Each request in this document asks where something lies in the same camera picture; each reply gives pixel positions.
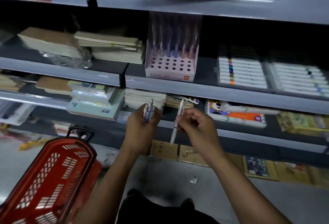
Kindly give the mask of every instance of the gray floor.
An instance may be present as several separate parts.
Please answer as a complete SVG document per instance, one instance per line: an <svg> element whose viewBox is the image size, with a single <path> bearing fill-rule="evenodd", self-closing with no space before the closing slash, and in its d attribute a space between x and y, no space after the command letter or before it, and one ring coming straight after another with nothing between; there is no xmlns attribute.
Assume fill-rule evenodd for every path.
<svg viewBox="0 0 329 224"><path fill-rule="evenodd" d="M0 141L0 204L41 148L18 152L20 142ZM110 166L118 151L93 145L97 159ZM254 185L294 224L328 223L329 191L306 185L251 179ZM179 206L190 197L195 208L221 224L238 224L231 205L214 172L198 165L140 157L133 167L124 195L139 189L151 201L165 206Z"/></svg>

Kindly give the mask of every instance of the pink display box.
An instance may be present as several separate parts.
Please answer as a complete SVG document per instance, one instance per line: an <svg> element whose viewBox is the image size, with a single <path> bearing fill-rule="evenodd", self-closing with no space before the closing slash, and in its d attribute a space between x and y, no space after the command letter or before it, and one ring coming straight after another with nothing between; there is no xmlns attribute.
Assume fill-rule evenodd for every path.
<svg viewBox="0 0 329 224"><path fill-rule="evenodd" d="M199 23L201 26L202 16L200 15L187 15L187 14L175 14L179 15L181 18L186 20L191 20L193 18L194 21ZM158 51L156 55L154 55L154 51L152 48L152 30L151 23L149 26L149 34L148 40L146 44L146 59L145 59L145 72L147 77L152 78L161 78L167 80L178 80L178 81L190 81L194 80L196 64L198 59L199 52L199 39L197 40L197 44L195 45L195 52L188 58L189 49L187 51L187 55L185 58L182 58L182 51L178 52L178 57L174 57L174 51L171 51L171 56L167 57L164 55L160 56L160 52Z"/></svg>

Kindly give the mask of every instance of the right hand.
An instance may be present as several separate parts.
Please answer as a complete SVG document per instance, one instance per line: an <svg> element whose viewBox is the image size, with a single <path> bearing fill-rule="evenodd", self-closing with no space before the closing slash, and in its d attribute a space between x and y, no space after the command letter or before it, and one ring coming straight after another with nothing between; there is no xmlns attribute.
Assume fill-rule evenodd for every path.
<svg viewBox="0 0 329 224"><path fill-rule="evenodd" d="M210 116L201 110L189 108L184 110L182 116L177 116L176 121L187 132L193 147L208 165L211 165L213 157L224 154Z"/></svg>

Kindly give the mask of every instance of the shopping basket handle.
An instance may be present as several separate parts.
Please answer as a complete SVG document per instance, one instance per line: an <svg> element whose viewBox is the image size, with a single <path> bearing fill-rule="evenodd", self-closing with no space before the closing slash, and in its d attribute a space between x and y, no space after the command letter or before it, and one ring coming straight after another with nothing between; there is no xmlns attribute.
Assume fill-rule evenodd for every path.
<svg viewBox="0 0 329 224"><path fill-rule="evenodd" d="M82 141L85 141L85 142L89 142L90 139L92 139L93 136L95 135L95 132L88 129L88 128L80 127L80 126L72 126L68 129L68 133L67 133L66 137L69 138L71 132L74 131L74 130L79 130L79 131L82 132L82 135L80 136L80 139Z"/></svg>

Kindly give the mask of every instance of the black pants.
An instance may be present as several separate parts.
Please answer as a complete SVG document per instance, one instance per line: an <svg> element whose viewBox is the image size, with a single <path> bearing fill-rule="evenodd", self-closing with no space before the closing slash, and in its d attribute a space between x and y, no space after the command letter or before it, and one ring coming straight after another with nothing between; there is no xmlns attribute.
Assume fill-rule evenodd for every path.
<svg viewBox="0 0 329 224"><path fill-rule="evenodd" d="M151 202L135 189L131 192L121 205L117 224L218 224L214 218L197 210L163 207Z"/></svg>

